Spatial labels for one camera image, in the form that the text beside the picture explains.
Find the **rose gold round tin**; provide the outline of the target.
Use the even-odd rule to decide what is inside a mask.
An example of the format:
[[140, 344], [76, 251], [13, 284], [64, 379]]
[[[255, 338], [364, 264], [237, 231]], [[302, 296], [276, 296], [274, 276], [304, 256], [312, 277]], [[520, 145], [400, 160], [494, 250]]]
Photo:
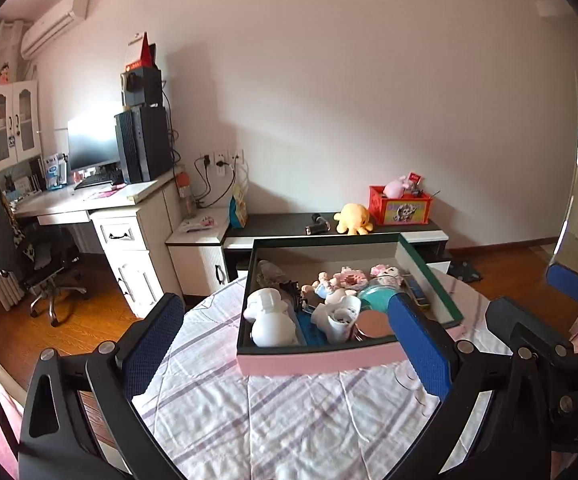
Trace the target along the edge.
[[357, 341], [380, 339], [393, 335], [388, 315], [376, 310], [362, 311], [353, 328], [353, 338]]

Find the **white cup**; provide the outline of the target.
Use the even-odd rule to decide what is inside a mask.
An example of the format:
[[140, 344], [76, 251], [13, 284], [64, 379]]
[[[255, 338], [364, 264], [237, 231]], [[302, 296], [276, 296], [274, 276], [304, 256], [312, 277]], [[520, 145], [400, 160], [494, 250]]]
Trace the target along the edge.
[[326, 299], [315, 308], [311, 322], [324, 333], [329, 344], [342, 344], [350, 338], [361, 307], [361, 299], [355, 296], [344, 295], [338, 301]]

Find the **striped white tablecloth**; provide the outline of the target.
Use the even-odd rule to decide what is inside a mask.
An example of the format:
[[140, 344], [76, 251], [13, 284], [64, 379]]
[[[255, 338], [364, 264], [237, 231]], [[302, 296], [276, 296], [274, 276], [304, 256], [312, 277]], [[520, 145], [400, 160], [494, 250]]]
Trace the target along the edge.
[[321, 375], [249, 377], [236, 346], [246, 282], [185, 316], [132, 400], [188, 479], [381, 479], [439, 400], [406, 361]]

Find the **black low cabinet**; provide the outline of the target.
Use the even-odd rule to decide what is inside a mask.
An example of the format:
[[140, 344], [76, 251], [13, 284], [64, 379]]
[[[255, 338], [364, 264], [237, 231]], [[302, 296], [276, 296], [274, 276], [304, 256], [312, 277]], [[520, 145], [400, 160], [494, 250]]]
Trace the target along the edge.
[[[251, 214], [243, 228], [229, 228], [223, 239], [228, 281], [246, 275], [255, 240], [267, 238], [315, 238], [339, 236], [333, 212], [327, 214]], [[374, 235], [402, 233], [428, 266], [448, 273], [451, 255], [446, 250], [449, 235], [429, 221], [422, 226], [375, 226]]]

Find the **black office chair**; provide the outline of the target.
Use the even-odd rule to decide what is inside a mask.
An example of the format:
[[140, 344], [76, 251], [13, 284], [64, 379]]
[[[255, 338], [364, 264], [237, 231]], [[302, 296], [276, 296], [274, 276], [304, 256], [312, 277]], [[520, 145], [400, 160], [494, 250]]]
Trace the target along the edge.
[[58, 296], [62, 292], [86, 294], [83, 286], [57, 282], [57, 276], [70, 271], [78, 260], [80, 249], [68, 229], [39, 224], [21, 228], [0, 188], [0, 276], [15, 278], [21, 288], [35, 295], [30, 307], [33, 318], [38, 315], [36, 304], [46, 300], [50, 325], [57, 327]]

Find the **pink green storage box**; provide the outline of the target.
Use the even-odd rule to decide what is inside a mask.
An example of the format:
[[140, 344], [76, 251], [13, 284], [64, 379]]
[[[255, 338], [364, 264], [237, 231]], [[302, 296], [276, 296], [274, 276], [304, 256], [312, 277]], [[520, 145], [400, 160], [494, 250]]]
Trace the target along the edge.
[[[414, 275], [430, 300], [431, 318], [454, 338], [464, 335], [467, 309], [458, 307], [441, 283], [446, 276], [434, 272], [414, 246], [400, 233], [367, 236], [285, 237], [253, 243], [246, 293], [259, 288], [257, 264], [266, 260], [280, 267], [289, 281], [300, 285], [319, 271], [329, 274], [341, 266], [369, 270], [376, 263], [390, 263]], [[236, 356], [242, 374], [248, 376], [313, 375], [356, 370], [405, 359], [394, 335], [341, 344], [298, 344], [260, 348], [251, 337], [252, 324], [240, 320]]]

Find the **yellow octopus plush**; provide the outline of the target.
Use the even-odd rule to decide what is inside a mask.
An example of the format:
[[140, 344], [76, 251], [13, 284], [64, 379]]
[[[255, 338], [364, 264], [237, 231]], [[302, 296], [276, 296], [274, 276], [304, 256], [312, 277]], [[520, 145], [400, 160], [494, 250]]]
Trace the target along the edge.
[[345, 204], [342, 209], [333, 215], [337, 222], [336, 231], [339, 234], [367, 235], [374, 230], [368, 209], [355, 203]]

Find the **pink plush toy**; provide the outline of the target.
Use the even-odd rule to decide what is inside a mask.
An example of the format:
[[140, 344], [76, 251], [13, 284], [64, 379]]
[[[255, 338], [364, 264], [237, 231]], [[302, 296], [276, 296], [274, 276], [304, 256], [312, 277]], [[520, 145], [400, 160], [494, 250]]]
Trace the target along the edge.
[[411, 180], [406, 176], [394, 179], [389, 182], [382, 191], [385, 198], [389, 200], [400, 200], [411, 189]]

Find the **white computer desk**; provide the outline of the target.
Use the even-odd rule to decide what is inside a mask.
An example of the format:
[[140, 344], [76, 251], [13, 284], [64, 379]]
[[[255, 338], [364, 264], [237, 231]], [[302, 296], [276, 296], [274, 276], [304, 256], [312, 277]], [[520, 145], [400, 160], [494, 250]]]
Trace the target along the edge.
[[180, 295], [181, 285], [167, 239], [182, 222], [182, 206], [171, 172], [157, 180], [75, 188], [26, 198], [16, 218], [34, 218], [42, 226], [90, 224], [129, 309], [144, 318], [165, 294]]

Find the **white small side cabinet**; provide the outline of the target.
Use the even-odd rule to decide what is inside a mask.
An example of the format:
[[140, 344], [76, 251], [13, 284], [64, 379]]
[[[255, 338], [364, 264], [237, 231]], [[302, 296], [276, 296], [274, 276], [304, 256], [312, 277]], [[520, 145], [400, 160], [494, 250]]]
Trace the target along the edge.
[[185, 296], [210, 296], [229, 282], [223, 252], [228, 226], [226, 208], [201, 209], [165, 242]]

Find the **colourful snack bag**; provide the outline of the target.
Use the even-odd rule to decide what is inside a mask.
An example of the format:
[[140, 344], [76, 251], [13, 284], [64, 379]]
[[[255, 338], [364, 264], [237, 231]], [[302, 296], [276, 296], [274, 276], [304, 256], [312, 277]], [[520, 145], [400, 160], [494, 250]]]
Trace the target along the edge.
[[229, 223], [233, 229], [243, 229], [248, 221], [246, 193], [237, 183], [231, 187], [231, 200], [228, 211]]

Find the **computer monitor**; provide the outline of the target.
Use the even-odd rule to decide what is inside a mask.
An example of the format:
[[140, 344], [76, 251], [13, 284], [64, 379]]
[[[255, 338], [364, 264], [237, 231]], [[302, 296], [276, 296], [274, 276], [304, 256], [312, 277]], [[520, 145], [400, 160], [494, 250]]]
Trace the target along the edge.
[[76, 117], [68, 122], [68, 163], [72, 171], [119, 160], [113, 116]]

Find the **black computer tower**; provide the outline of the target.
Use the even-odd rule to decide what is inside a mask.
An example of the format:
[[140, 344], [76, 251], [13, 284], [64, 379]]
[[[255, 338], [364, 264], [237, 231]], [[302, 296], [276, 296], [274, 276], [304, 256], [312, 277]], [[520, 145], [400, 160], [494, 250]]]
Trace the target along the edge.
[[114, 118], [126, 184], [150, 182], [172, 169], [173, 153], [163, 106], [134, 106]]

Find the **black box on tower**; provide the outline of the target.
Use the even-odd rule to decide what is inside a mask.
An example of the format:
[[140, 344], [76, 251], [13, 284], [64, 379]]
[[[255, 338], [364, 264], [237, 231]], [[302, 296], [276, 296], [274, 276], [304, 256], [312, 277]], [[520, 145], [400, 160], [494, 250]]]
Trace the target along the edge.
[[137, 67], [121, 73], [121, 92], [125, 107], [161, 106], [161, 70], [156, 67]]

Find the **wall air conditioner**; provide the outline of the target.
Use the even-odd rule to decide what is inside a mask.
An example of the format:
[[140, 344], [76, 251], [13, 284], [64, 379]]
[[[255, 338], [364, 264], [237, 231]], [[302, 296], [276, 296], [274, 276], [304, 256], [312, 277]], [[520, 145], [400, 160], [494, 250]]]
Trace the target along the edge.
[[32, 60], [52, 40], [86, 20], [89, 0], [61, 0], [41, 16], [21, 40], [20, 55]]

